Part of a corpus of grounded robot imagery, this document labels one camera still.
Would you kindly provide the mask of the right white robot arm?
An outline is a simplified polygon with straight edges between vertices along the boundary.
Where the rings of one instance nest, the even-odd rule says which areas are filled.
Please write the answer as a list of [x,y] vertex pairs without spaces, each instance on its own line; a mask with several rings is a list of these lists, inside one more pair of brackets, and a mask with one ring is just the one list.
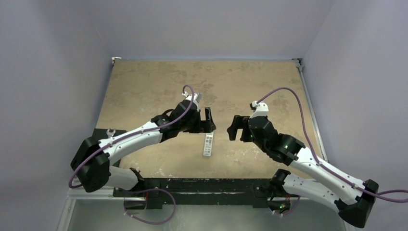
[[239,129],[242,129],[240,141],[252,142],[272,160],[310,176],[310,179],[303,179],[279,169],[270,183],[274,195],[289,193],[306,197],[331,208],[354,227],[366,226],[376,201],[377,182],[355,178],[320,157],[314,157],[311,149],[301,141],[278,133],[267,116],[235,115],[227,129],[231,141],[236,139]]

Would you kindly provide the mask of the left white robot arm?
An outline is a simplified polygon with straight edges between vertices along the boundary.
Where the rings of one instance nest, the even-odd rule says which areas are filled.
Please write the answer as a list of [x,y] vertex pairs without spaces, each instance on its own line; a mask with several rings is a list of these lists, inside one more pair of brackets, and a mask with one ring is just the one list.
[[201,119],[201,110],[197,104],[191,100],[183,100],[176,108],[154,116],[132,131],[116,136],[107,135],[101,140],[94,137],[84,139],[70,164],[80,186],[92,193],[118,176],[123,178],[123,183],[117,184],[117,187],[125,189],[132,197],[141,195],[143,179],[139,172],[115,168],[114,164],[139,149],[175,138],[180,132],[213,132],[216,125],[211,109],[206,107],[204,111],[205,119]]

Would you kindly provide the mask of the white remote control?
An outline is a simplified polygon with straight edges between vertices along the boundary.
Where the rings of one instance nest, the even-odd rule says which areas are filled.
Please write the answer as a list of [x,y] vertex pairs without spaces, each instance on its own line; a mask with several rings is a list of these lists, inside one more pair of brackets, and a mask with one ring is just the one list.
[[203,156],[210,157],[212,154],[214,133],[207,133],[204,140]]

